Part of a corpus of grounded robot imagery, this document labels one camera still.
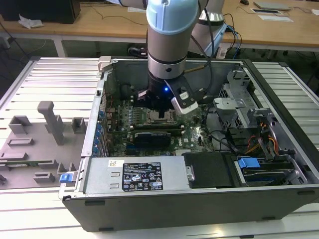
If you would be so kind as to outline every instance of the metal sheet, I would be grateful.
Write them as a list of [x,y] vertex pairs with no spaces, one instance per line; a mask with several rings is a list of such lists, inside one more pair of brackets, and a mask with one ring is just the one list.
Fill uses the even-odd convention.
[[78,81],[25,81],[21,87],[30,88],[96,88],[96,82]]
[[261,74],[265,79],[291,79],[290,76],[285,74]]
[[95,88],[20,88],[17,94],[64,94],[64,95],[93,95]]
[[[38,107],[40,102],[11,102],[6,107],[7,110],[32,110]],[[92,102],[55,102],[55,110],[90,110]]]
[[11,133],[8,124],[13,116],[27,116],[31,123],[45,122],[43,115],[37,112],[40,101],[53,101],[54,113],[60,115],[63,122],[70,122],[73,117],[88,121],[100,80],[97,63],[97,58],[53,57],[42,57],[33,63],[23,76],[22,86],[12,92],[5,107],[0,109],[0,139]]
[[96,71],[97,65],[86,64],[37,64],[34,70],[91,70]]
[[53,102],[93,102],[94,95],[46,95],[46,94],[22,94],[13,96],[11,101],[53,101]]
[[93,76],[29,76],[28,81],[98,81],[98,77]]
[[[55,115],[60,115],[62,118],[73,117],[90,117],[91,110],[56,110],[53,109]],[[8,110],[0,114],[0,118],[11,119],[14,116],[27,116],[28,118],[42,119],[44,116],[38,110]]]
[[[254,64],[310,140],[319,148],[319,98],[290,68],[278,63]],[[256,96],[263,107],[267,107],[259,92],[256,92]]]

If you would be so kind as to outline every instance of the black cable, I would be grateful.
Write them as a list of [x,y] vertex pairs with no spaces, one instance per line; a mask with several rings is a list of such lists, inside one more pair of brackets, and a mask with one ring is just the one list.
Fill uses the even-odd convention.
[[213,31],[212,31],[212,25],[211,25],[210,18],[209,18],[209,15],[208,15],[208,12],[207,12],[206,8],[204,9],[204,12],[205,12],[205,15],[206,15],[206,18],[207,18],[208,27],[209,27],[209,34],[210,34],[210,40],[211,40],[211,56],[210,56],[210,61],[207,63],[207,64],[210,64],[210,62],[213,59],[214,54],[215,54],[214,34],[213,34]]
[[234,17],[233,17],[233,15],[232,14],[230,14],[230,13],[226,13],[226,14],[224,14],[224,16],[227,16],[227,15],[229,15],[230,17],[231,17],[231,20],[232,20],[232,27],[233,28],[235,28],[235,25],[234,25]]
[[207,61],[209,61],[209,57],[206,55],[205,51],[203,50],[203,48],[201,47],[201,45],[199,44],[199,42],[195,39],[195,37],[193,35],[190,36],[190,38],[194,41],[194,43],[197,45],[197,47],[199,48],[200,52],[203,54],[203,56],[205,57],[205,59]]
[[[234,26],[234,24],[235,24],[235,22],[234,22],[234,17],[233,17],[233,15],[232,14],[230,14],[230,13],[227,13],[227,14],[224,14],[224,16],[227,16],[227,15],[229,15],[230,17],[231,17],[231,21],[232,21],[232,25],[231,25],[231,27],[233,28],[233,30],[235,31],[235,26]],[[231,33],[233,34],[233,36],[234,36],[234,41],[233,41],[233,43],[232,43],[232,45],[230,46],[230,48],[227,50],[227,52],[226,52],[226,54],[231,50],[231,49],[233,49],[233,47],[234,47],[234,45],[235,45],[235,43],[236,43],[236,35],[235,35],[235,33],[233,32],[233,31],[231,31]]]
[[220,142],[219,142],[219,150],[221,150],[221,142],[222,142],[224,139],[226,139],[226,137],[222,138],[222,139],[220,140]]
[[19,62],[20,64],[24,64],[24,65],[25,65],[25,63],[24,63],[23,61],[20,61],[20,60],[18,60],[18,59],[10,58],[9,54],[7,53],[8,49],[4,49],[3,47],[1,47],[1,49],[2,49],[2,51],[1,51],[0,53],[3,53],[3,52],[4,52],[4,53],[6,54],[8,60],[10,60],[10,61],[16,61],[16,62]]
[[8,30],[3,26],[3,24],[0,21],[0,25],[1,27],[5,30],[5,32],[14,40],[14,42],[18,45],[18,47],[20,48],[20,50],[24,53],[24,55],[28,58],[29,56],[26,54],[26,52],[23,50],[23,48],[19,45],[19,43],[16,41],[16,39],[8,32]]
[[299,6],[294,6],[293,9],[298,8],[301,11],[305,12],[305,13],[312,13],[310,9],[307,8],[303,8],[303,7],[299,7]]
[[200,52],[205,57],[206,61],[209,62],[208,66],[209,66],[209,71],[210,71],[210,81],[209,81],[208,87],[205,89],[205,93],[207,94],[207,92],[209,92],[209,90],[210,90],[210,88],[211,88],[211,86],[213,84],[213,67],[210,64],[211,59],[206,55],[205,51],[203,50],[201,45],[198,43],[198,41],[195,39],[195,37],[192,35],[192,36],[190,36],[190,38],[195,42],[195,44],[199,48]]
[[232,33],[233,36],[234,36],[234,41],[233,41],[233,44],[230,46],[230,48],[226,51],[226,54],[227,54],[231,49],[233,49],[233,47],[234,47],[234,45],[235,45],[235,43],[236,43],[236,35],[235,35],[235,33],[234,33],[233,31],[231,31],[231,33]]
[[101,19],[102,19],[102,20],[105,19],[105,18],[108,18],[108,17],[121,17],[121,18],[124,18],[124,19],[126,19],[126,20],[128,20],[128,21],[131,21],[132,23],[135,23],[135,24],[137,24],[137,25],[147,26],[147,24],[142,24],[142,23],[135,22],[135,21],[133,21],[133,20],[127,18],[127,17],[124,17],[124,16],[119,16],[119,15],[118,15],[118,16],[103,16],[103,15],[102,15],[101,13],[99,13],[93,6],[90,6],[90,7],[93,8],[94,11],[95,11],[98,15],[101,16]]
[[0,77],[6,79],[6,80],[8,80],[8,81],[12,81],[12,80],[10,80],[8,77],[5,77],[4,75],[0,75]]

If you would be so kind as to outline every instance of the table leg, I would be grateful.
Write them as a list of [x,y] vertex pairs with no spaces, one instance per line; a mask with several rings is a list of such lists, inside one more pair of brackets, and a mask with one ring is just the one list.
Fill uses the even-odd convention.
[[218,47],[216,59],[225,59],[228,47],[228,44],[221,43]]
[[63,46],[62,40],[53,40],[54,41],[54,45],[56,48],[56,52],[58,53],[59,57],[68,57],[68,54]]
[[0,44],[4,49],[10,48],[10,44],[9,44],[8,40],[6,39],[6,37],[0,37]]

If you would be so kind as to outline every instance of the wooden desk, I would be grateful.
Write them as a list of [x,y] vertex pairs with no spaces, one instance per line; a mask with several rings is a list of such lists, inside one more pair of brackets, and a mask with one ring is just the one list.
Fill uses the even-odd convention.
[[[73,24],[44,22],[43,27],[27,29],[15,21],[1,21],[13,37],[50,39],[59,57],[67,57],[63,40],[145,43],[147,20],[143,12],[128,12],[127,7],[81,4],[81,12]],[[1,31],[0,37],[8,37]]]
[[[271,1],[281,2],[289,7],[319,9],[319,2],[267,0],[267,2]],[[252,12],[251,8],[257,7],[253,4],[253,0],[250,0],[248,6],[238,4],[235,0],[225,0],[223,13],[233,15],[235,29],[243,38],[243,48],[319,51],[319,16],[295,8],[284,13],[294,22],[264,21],[258,17],[258,14],[248,14],[243,9],[237,8],[238,6],[247,12]],[[225,18],[228,24],[232,24],[229,15]],[[225,43],[233,39],[231,33],[226,33],[221,47],[228,48],[229,44]]]
[[[290,7],[319,9],[319,2],[296,0],[267,0],[282,2]],[[258,14],[248,14],[237,8],[241,6],[246,11],[256,8],[253,0],[249,6],[239,3],[239,0],[225,0],[223,13],[230,13],[234,17],[235,28],[243,37],[243,48],[319,51],[319,16],[305,13],[296,8],[289,11],[289,17],[294,22],[264,21]],[[231,24],[230,16],[226,22]],[[24,28],[18,22],[2,21],[5,28],[17,38],[51,39],[54,41],[59,57],[66,57],[63,40],[107,41],[107,42],[134,42],[146,41],[147,20],[145,13],[128,12],[126,7],[81,5],[81,13],[74,24],[59,24],[44,22],[44,27]],[[0,36],[8,37],[4,31]],[[220,45],[219,55],[233,42],[233,35],[226,33]]]

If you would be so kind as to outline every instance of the warning label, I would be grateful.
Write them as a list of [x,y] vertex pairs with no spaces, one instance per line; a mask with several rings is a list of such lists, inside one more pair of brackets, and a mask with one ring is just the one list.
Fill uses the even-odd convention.
[[163,190],[160,163],[124,163],[122,189],[125,192]]

